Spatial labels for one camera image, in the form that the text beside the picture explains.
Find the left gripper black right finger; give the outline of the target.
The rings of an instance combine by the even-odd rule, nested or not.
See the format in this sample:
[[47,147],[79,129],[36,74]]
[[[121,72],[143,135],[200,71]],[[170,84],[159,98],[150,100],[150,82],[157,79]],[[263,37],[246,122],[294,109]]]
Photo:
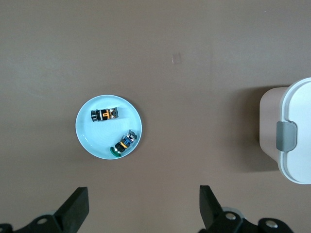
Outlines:
[[199,191],[200,214],[205,228],[201,233],[292,233],[283,221],[262,218],[258,224],[249,222],[243,214],[233,208],[223,208],[210,186],[202,185]]

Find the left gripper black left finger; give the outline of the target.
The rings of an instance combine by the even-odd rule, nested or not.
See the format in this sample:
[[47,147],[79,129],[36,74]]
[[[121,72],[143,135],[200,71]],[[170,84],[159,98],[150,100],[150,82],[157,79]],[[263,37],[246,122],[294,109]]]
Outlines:
[[0,225],[2,233],[76,233],[89,213],[88,188],[78,187],[53,214],[41,215],[18,230],[8,223]]

